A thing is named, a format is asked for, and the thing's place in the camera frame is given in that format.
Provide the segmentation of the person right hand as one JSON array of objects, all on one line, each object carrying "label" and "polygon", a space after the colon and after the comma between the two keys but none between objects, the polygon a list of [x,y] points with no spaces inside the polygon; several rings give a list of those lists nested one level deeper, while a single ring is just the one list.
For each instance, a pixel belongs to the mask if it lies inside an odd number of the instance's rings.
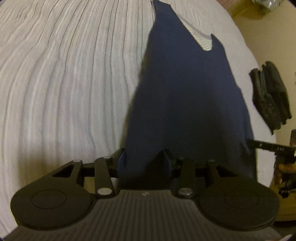
[{"label": "person right hand", "polygon": [[284,174],[295,174],[295,164],[283,164],[276,161],[274,164],[274,183],[276,186],[283,183]]}]

